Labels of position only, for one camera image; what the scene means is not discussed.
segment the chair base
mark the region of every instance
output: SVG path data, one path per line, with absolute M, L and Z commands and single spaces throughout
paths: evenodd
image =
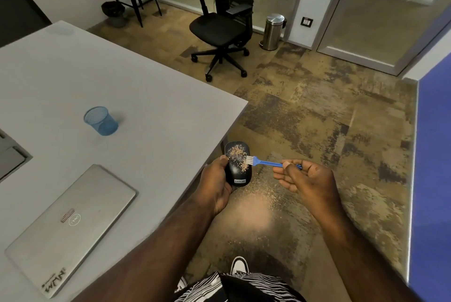
M 249 56 L 249 50 L 244 47 L 243 48 L 217 48 L 217 49 L 212 49 L 212 50 L 207 50 L 207 51 L 193 52 L 191 54 L 191 60 L 193 62 L 197 62 L 198 61 L 197 56 L 202 56 L 202 55 L 214 55 L 215 56 L 205 72 L 205 79 L 207 82 L 211 82 L 213 80 L 213 77 L 210 75 L 210 72 L 217 62 L 219 62 L 219 64 L 222 64 L 223 59 L 227 60 L 229 63 L 231 63 L 235 67 L 237 67 L 241 71 L 241 77 L 245 78 L 246 76 L 248 76 L 247 71 L 245 71 L 245 69 L 237 61 L 235 61 L 233 58 L 231 58 L 229 55 L 232 52 L 239 52 L 239 51 L 243 51 L 245 56 Z

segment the sneaker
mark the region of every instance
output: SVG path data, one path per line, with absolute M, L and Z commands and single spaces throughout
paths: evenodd
M 249 267 L 246 262 L 246 260 L 241 257 L 235 257 L 235 259 L 232 262 L 232 268 L 230 269 L 230 273 L 233 274 L 248 274 L 249 273 Z
M 179 283 L 177 284 L 177 289 L 174 291 L 174 293 L 177 293 L 178 291 L 185 289 L 188 286 L 186 280 L 183 278 L 180 278 Z

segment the trash can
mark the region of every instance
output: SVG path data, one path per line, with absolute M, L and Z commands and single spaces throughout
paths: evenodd
M 279 46 L 280 34 L 286 25 L 285 17 L 273 13 L 266 17 L 265 32 L 260 47 L 264 50 L 275 50 Z
M 117 1 L 106 1 L 102 4 L 102 12 L 108 17 L 107 24 L 113 27 L 124 27 L 127 21 L 124 17 L 125 7 Z

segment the black office chair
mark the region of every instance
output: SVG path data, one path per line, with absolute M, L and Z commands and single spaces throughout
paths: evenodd
M 51 24 L 33 0 L 0 0 L 0 47 Z
M 189 30 L 217 49 L 194 52 L 191 54 L 191 60 L 197 62 L 199 55 L 215 56 L 205 73 L 207 82 L 213 79 L 210 72 L 216 62 L 221 64 L 222 59 L 240 69 L 241 77 L 245 78 L 247 72 L 229 54 L 242 51 L 245 56 L 249 56 L 249 50 L 244 45 L 252 36 L 253 0 L 216 0 L 217 13 L 208 13 L 205 0 L 200 0 L 200 3 L 203 15 L 190 24 Z

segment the black wireless mouse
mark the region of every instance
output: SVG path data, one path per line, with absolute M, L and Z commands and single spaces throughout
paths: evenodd
M 224 148 L 229 164 L 225 169 L 225 180 L 235 187 L 244 187 L 251 182 L 252 165 L 247 165 L 246 156 L 250 156 L 249 146 L 244 142 L 229 142 Z

